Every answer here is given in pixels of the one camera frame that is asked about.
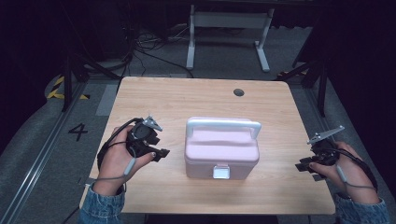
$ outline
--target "table top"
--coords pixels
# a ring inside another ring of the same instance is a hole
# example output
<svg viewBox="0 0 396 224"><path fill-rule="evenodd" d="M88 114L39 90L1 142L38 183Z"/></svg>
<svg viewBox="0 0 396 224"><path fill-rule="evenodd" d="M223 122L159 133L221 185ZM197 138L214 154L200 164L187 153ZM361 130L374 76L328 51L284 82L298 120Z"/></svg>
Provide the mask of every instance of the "table top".
<svg viewBox="0 0 396 224"><path fill-rule="evenodd" d="M236 96L233 91L244 91ZM163 127L156 148L170 150L128 182L123 212L158 214L333 214L325 181L299 172L299 159L313 156L308 136L284 82L170 77L125 77L101 145L113 129L151 115ZM260 161L245 180L186 176L186 122L190 117L258 121ZM91 177L97 177L96 161Z"/></svg>

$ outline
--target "white latch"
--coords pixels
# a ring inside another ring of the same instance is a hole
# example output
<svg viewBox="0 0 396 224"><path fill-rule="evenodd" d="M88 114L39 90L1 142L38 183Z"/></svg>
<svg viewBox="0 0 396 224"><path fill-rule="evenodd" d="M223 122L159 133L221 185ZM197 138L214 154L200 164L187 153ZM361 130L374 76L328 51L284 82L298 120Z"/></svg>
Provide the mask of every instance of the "white latch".
<svg viewBox="0 0 396 224"><path fill-rule="evenodd" d="M213 178L215 179L230 179L229 166L215 166L213 168Z"/></svg>

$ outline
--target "box handle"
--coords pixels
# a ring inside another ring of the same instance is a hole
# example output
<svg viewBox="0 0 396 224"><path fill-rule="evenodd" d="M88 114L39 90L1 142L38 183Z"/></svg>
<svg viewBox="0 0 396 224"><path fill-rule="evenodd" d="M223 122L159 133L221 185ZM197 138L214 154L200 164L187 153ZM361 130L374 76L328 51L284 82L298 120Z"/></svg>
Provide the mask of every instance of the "box handle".
<svg viewBox="0 0 396 224"><path fill-rule="evenodd" d="M197 126L211 126L211 127L240 127L252 128L253 133L250 133L252 139L256 139L262 125L257 121L249 120L231 120L231 119L190 119L187 121L186 135L192 137L193 129Z"/></svg>

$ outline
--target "pink box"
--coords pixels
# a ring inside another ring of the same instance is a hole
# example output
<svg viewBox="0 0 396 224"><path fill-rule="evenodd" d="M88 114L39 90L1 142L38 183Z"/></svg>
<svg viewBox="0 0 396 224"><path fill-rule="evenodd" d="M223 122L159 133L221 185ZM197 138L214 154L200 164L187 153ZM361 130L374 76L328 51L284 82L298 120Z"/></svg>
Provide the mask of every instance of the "pink box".
<svg viewBox="0 0 396 224"><path fill-rule="evenodd" d="M188 119L184 159L191 178L246 179L259 162L259 122L249 119Z"/></svg>

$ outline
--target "denim sleeve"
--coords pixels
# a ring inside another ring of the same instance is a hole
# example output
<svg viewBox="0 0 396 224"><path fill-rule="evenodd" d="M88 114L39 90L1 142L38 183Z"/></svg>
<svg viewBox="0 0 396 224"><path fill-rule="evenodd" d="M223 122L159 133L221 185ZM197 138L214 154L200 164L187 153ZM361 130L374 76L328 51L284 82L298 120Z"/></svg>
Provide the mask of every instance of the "denim sleeve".
<svg viewBox="0 0 396 224"><path fill-rule="evenodd" d="M337 216L342 224L378 223L389 224L390 218L385 201L378 204L354 203L351 200L335 196Z"/></svg>
<svg viewBox="0 0 396 224"><path fill-rule="evenodd" d="M102 196L88 188L84 204L79 210L78 224L120 224L120 213L125 202L125 192L116 196Z"/></svg>

